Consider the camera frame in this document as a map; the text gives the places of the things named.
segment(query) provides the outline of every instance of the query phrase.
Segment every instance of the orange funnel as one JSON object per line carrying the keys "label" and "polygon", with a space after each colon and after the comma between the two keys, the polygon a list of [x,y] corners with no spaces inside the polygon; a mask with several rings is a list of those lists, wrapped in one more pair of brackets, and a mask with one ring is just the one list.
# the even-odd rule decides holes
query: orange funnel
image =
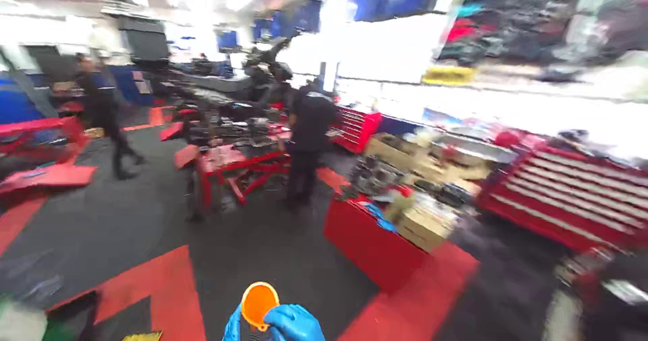
{"label": "orange funnel", "polygon": [[277,305],[279,305],[279,296],[275,288],[259,281],[251,284],[243,293],[241,315],[250,325],[265,332],[269,325],[263,322],[263,317]]}

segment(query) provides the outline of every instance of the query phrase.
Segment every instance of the yellow sign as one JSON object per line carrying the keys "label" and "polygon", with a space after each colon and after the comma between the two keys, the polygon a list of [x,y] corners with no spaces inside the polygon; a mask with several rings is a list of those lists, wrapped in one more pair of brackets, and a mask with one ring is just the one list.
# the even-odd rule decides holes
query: yellow sign
{"label": "yellow sign", "polygon": [[466,67],[429,67],[422,80],[425,84],[466,85],[475,80],[475,69]]}
{"label": "yellow sign", "polygon": [[162,331],[156,331],[153,333],[126,336],[122,341],[158,341],[161,336]]}

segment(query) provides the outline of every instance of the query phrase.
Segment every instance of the metal tray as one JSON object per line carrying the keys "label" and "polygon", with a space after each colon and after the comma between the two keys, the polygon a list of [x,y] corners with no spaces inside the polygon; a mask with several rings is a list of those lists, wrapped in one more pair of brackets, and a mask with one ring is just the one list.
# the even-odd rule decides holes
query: metal tray
{"label": "metal tray", "polygon": [[453,146],[458,153],[454,160],[467,166],[477,166],[484,161],[508,164],[517,156],[513,151],[506,148],[450,133],[446,133],[432,141],[429,153],[440,158],[443,150],[449,146]]}

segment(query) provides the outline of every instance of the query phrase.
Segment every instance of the dark uniform shirt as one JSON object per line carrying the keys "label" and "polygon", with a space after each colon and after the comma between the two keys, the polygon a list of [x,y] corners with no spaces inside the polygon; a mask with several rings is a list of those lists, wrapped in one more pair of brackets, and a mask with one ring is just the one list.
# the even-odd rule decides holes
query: dark uniform shirt
{"label": "dark uniform shirt", "polygon": [[290,114],[297,115],[292,127],[294,150],[323,151],[328,145],[326,132],[336,120],[337,108],[329,97],[316,91],[303,90],[299,93],[290,107]]}
{"label": "dark uniform shirt", "polygon": [[100,89],[108,87],[100,74],[81,74],[77,78],[77,85],[84,90],[84,113],[94,127],[117,124],[117,102],[110,90]]}

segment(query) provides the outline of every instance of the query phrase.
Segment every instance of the gloved hand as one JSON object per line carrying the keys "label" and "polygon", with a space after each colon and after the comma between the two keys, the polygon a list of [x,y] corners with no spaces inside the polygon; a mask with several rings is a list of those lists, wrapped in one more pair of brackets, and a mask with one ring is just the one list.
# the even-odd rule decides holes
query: gloved hand
{"label": "gloved hand", "polygon": [[275,341],[326,341],[317,321],[304,307],[296,304],[278,305],[263,318]]}
{"label": "gloved hand", "polygon": [[232,313],[227,321],[225,326],[225,333],[223,334],[222,341],[240,341],[240,322],[241,322],[241,304],[237,307],[237,310]]}

